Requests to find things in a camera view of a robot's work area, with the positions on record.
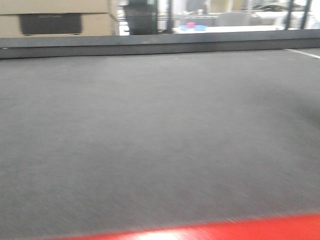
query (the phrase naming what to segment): blue object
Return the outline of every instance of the blue object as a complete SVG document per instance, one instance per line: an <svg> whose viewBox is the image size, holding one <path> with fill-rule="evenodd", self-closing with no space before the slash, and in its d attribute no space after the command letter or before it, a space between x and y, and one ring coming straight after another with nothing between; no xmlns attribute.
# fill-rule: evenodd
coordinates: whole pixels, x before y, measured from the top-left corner
<svg viewBox="0 0 320 240"><path fill-rule="evenodd" d="M180 29L182 31L188 31L189 29L194 29L195 31L205 31L207 30L207 26L204 26L204 25L195 25L194 28L189 28L188 26L186 25L182 25L180 26Z"/></svg>
<svg viewBox="0 0 320 240"><path fill-rule="evenodd" d="M195 31L205 31L205 30L207 30L207 26L204 26L204 25L195 25L195 26L194 26L194 30L195 30Z"/></svg>

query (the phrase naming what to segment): red tape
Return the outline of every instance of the red tape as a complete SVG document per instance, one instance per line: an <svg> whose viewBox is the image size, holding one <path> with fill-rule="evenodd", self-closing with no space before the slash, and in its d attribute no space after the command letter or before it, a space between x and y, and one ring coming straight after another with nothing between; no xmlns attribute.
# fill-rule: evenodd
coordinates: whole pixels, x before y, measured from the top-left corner
<svg viewBox="0 0 320 240"><path fill-rule="evenodd" d="M55 240L320 240L320 214L208 223Z"/></svg>

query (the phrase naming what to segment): desk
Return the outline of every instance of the desk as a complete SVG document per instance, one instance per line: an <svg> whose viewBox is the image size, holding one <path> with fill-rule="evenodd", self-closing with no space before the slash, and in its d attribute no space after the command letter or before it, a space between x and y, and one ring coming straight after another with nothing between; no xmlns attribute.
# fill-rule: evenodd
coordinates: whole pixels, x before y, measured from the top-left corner
<svg viewBox="0 0 320 240"><path fill-rule="evenodd" d="M173 33L175 34L203 34L203 33L234 33L234 32L260 32L260 31L275 31L284 30L283 26L277 25L259 25L259 26L210 26L206 31L195 31L190 28L186 31L181 27L175 27Z"/></svg>

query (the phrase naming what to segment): white line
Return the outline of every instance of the white line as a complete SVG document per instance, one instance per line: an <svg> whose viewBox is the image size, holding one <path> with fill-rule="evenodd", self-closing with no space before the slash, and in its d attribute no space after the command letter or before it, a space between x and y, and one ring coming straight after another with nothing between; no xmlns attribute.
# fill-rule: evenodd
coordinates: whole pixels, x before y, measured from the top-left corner
<svg viewBox="0 0 320 240"><path fill-rule="evenodd" d="M306 56L312 57L314 59L320 59L320 56L314 55L314 54L310 54L310 53L306 53L304 51L298 51L298 50L293 50L293 49L285 49L285 50L290 51L290 52L294 52L294 53L297 53L297 54L306 55Z"/></svg>

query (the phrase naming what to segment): chair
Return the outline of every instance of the chair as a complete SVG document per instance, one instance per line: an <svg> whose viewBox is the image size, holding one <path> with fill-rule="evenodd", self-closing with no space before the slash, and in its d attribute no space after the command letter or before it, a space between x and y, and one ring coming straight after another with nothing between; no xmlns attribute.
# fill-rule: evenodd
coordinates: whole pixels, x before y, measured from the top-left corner
<svg viewBox="0 0 320 240"><path fill-rule="evenodd" d="M123 7L130 35L154 34L154 7L144 3L134 3Z"/></svg>
<svg viewBox="0 0 320 240"><path fill-rule="evenodd" d="M229 11L220 14L217 19L217 26L246 26L249 23L249 16L245 12Z"/></svg>

